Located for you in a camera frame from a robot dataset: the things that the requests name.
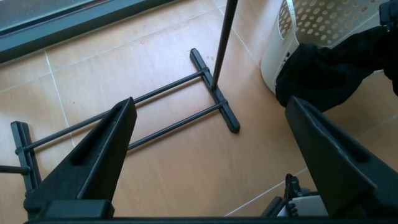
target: black metal rack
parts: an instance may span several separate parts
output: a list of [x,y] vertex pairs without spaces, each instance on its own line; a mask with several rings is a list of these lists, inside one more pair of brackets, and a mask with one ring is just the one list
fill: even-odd
[[[218,53],[217,53],[217,58],[216,58],[216,63],[215,63],[215,71],[214,71],[213,76],[211,75],[209,68],[206,66],[206,63],[203,61],[201,55],[199,54],[199,51],[197,49],[191,49],[190,58],[191,58],[192,62],[195,64],[198,72],[196,72],[192,75],[189,75],[185,78],[182,78],[180,80],[177,80],[176,82],[173,82],[171,84],[163,86],[162,88],[154,90],[154,91],[147,93],[143,96],[140,96],[134,100],[134,103],[140,103],[140,102],[147,100],[153,96],[161,94],[171,88],[179,86],[179,85],[186,83],[190,80],[193,80],[194,78],[201,77],[202,80],[205,82],[205,85],[206,85],[208,91],[210,92],[210,95],[214,99],[215,105],[130,144],[128,147],[128,150],[134,149],[137,146],[140,146],[140,145],[142,145],[146,142],[149,142],[165,133],[168,133],[176,128],[179,128],[179,127],[183,126],[184,124],[187,124],[197,118],[200,118],[208,113],[211,113],[214,110],[220,111],[220,113],[224,117],[224,120],[225,120],[229,130],[232,133],[239,132],[240,124],[239,124],[238,120],[236,119],[234,113],[232,112],[232,109],[229,107],[228,101],[225,99],[220,88],[218,88],[218,85],[217,85],[218,79],[220,77],[221,66],[223,64],[226,46],[228,43],[229,34],[231,32],[232,22],[233,22],[237,4],[238,4],[238,0],[228,0],[228,2],[227,2],[225,16],[224,16],[224,22],[223,22],[223,28],[221,30],[220,44],[218,47]],[[104,118],[108,114],[108,112],[109,111],[106,111],[104,113],[96,115],[90,119],[87,119],[78,124],[70,126],[69,128],[66,128],[62,131],[59,131],[55,134],[52,134],[52,135],[50,135],[46,138],[43,138],[41,140],[38,140],[36,142],[31,141],[30,134],[29,134],[29,127],[26,123],[23,123],[20,121],[15,121],[15,122],[11,123],[12,134],[14,136],[14,141],[15,141],[16,148],[17,148],[16,154],[19,156],[19,161],[21,163],[21,166],[20,167],[0,166],[0,172],[22,174],[24,176],[25,187],[26,187],[27,192],[34,190],[35,188],[37,188],[37,186],[42,181],[40,178],[39,169],[37,167],[37,161],[35,159],[34,149],[45,144],[45,143],[53,141],[54,139],[57,139],[65,134],[68,134],[72,131],[76,131],[77,129],[80,129],[88,124],[91,124],[97,120],[100,120],[100,119]]]

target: black cloth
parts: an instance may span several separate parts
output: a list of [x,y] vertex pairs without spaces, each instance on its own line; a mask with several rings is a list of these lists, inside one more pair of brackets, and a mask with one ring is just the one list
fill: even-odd
[[364,78],[390,64],[380,59],[385,52],[374,50],[384,46],[381,40],[387,40],[386,33],[385,27],[375,27],[352,35],[333,49],[300,44],[277,77],[277,100],[286,107],[294,95],[322,112],[344,103]]

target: laundry basket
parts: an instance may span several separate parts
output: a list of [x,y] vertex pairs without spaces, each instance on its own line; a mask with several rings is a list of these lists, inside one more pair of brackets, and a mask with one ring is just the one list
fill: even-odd
[[261,73],[275,93],[276,78],[299,43],[338,45],[379,25],[379,6],[387,0],[283,0],[261,60]]

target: tile floor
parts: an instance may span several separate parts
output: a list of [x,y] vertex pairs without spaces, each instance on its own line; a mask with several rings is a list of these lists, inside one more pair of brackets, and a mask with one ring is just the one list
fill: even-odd
[[[211,70],[225,0],[175,1],[0,65],[0,164],[18,166],[9,124],[29,124],[33,141],[196,72],[197,48]],[[282,195],[286,173],[315,188],[284,116],[262,81],[259,62],[281,0],[240,1],[220,88],[241,123],[228,131],[217,112],[127,155],[113,205],[116,216],[260,215]],[[131,141],[213,104],[202,82],[137,105]],[[363,82],[326,115],[391,167],[398,98],[384,75]],[[42,177],[90,126],[36,149]],[[27,220],[23,180],[0,174],[0,222]]]

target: horizontal metal bar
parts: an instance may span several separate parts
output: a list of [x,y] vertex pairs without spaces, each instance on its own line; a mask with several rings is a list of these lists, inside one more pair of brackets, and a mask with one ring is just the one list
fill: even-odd
[[128,150],[134,149],[135,147],[138,147],[138,146],[140,146],[140,145],[142,145],[144,143],[147,143],[150,140],[153,140],[153,139],[155,139],[155,138],[157,138],[157,137],[159,137],[159,136],[161,136],[163,134],[166,134],[167,132],[170,132],[170,131],[172,131],[172,130],[174,130],[176,128],[179,128],[179,127],[183,126],[184,124],[187,124],[187,123],[189,123],[189,122],[191,122],[191,121],[193,121],[195,119],[198,119],[201,116],[204,116],[204,115],[206,115],[206,114],[208,114],[208,113],[210,113],[210,112],[212,112],[214,110],[220,109],[223,106],[223,103],[226,103],[226,101],[223,101],[221,103],[213,105],[213,106],[211,106],[211,107],[209,107],[209,108],[207,108],[207,109],[205,109],[205,110],[203,110],[203,111],[201,111],[199,113],[196,113],[196,114],[194,114],[192,116],[189,116],[189,117],[187,117],[187,118],[185,118],[185,119],[183,119],[183,120],[181,120],[181,121],[179,121],[179,122],[177,122],[175,124],[172,124],[172,125],[170,125],[167,128],[164,128],[164,129],[162,129],[160,131],[155,132],[154,134],[151,134],[151,135],[149,135],[147,137],[144,137],[144,138],[142,138],[142,139],[130,144],[129,147],[128,147]]
[[[182,79],[180,79],[180,80],[177,80],[177,81],[175,81],[175,82],[173,82],[173,83],[170,83],[170,84],[168,84],[168,85],[166,85],[166,86],[163,86],[163,87],[161,87],[161,88],[159,88],[159,89],[157,89],[157,90],[154,90],[154,91],[152,91],[152,92],[150,92],[150,93],[147,93],[147,94],[145,94],[145,95],[143,95],[143,96],[140,96],[140,97],[138,97],[138,98],[136,98],[136,99],[134,100],[134,103],[135,103],[135,104],[140,103],[140,102],[142,102],[142,101],[144,101],[144,100],[147,100],[147,99],[149,99],[149,98],[151,98],[151,97],[153,97],[153,96],[155,96],[155,95],[157,95],[157,94],[159,94],[159,93],[163,93],[164,91],[167,91],[167,90],[169,90],[169,89],[171,89],[171,88],[173,88],[173,87],[176,87],[176,86],[178,86],[178,85],[181,85],[181,84],[183,84],[183,83],[185,83],[185,82],[187,82],[187,81],[189,81],[189,80],[192,80],[192,79],[194,79],[194,78],[196,78],[196,77],[199,77],[199,76],[201,76],[201,75],[203,75],[203,74],[204,74],[203,71],[196,72],[196,73],[194,73],[194,74],[192,74],[192,75],[189,75],[189,76],[187,76],[187,77],[185,77],[185,78],[182,78]],[[63,136],[63,135],[66,135],[66,134],[68,134],[68,133],[70,133],[70,132],[72,132],[72,131],[76,131],[77,129],[80,129],[80,128],[84,127],[84,126],[87,126],[87,125],[89,125],[89,124],[91,124],[91,123],[94,123],[95,121],[98,121],[98,120],[104,118],[105,115],[106,115],[107,113],[108,113],[108,111],[105,111],[104,113],[101,113],[101,114],[99,114],[99,115],[97,115],[97,116],[94,116],[94,117],[92,117],[92,118],[89,118],[89,119],[87,119],[87,120],[85,120],[85,121],[82,121],[82,122],[80,122],[80,123],[78,123],[78,124],[75,124],[75,125],[73,125],[73,126],[70,126],[69,128],[66,128],[66,129],[64,129],[64,130],[62,130],[62,131],[59,131],[59,132],[55,133],[55,134],[52,134],[52,135],[50,135],[50,136],[47,136],[46,138],[40,139],[40,140],[38,140],[38,141],[36,141],[36,142],[33,142],[32,144],[26,146],[26,147],[24,148],[24,151],[33,150],[33,149],[36,148],[36,147],[39,147],[39,146],[41,146],[41,145],[43,145],[43,144],[45,144],[45,143],[48,143],[48,142],[50,142],[50,141],[52,141],[52,140],[54,140],[54,139],[57,139],[57,138],[59,138],[59,137],[61,137],[61,136]]]
[[181,85],[181,84],[183,84],[183,83],[185,83],[185,82],[187,82],[187,81],[189,81],[189,80],[193,80],[194,78],[199,77],[199,76],[201,76],[201,75],[203,75],[203,74],[204,74],[203,71],[196,72],[196,73],[194,73],[194,74],[192,74],[192,75],[189,75],[189,76],[187,76],[187,77],[185,77],[185,78],[182,78],[182,79],[180,79],[180,80],[177,80],[177,81],[175,81],[175,82],[173,82],[173,83],[170,83],[170,84],[168,84],[168,85],[166,85],[166,86],[163,86],[162,88],[158,88],[157,90],[154,90],[154,91],[152,91],[152,92],[150,92],[150,93],[147,93],[147,94],[145,94],[144,96],[140,96],[140,97],[136,98],[136,99],[134,100],[134,102],[135,102],[135,103],[140,103],[140,102],[142,102],[142,101],[144,101],[144,100],[147,100],[147,99],[149,99],[149,98],[151,98],[151,97],[153,97],[153,96],[155,96],[155,95],[158,95],[159,93],[163,93],[164,91],[167,91],[167,90],[169,90],[169,89],[171,89],[171,88],[174,88],[174,87],[176,87],[176,86],[179,86],[179,85]]
[[8,174],[28,174],[28,167],[16,167],[16,166],[0,166],[0,173]]

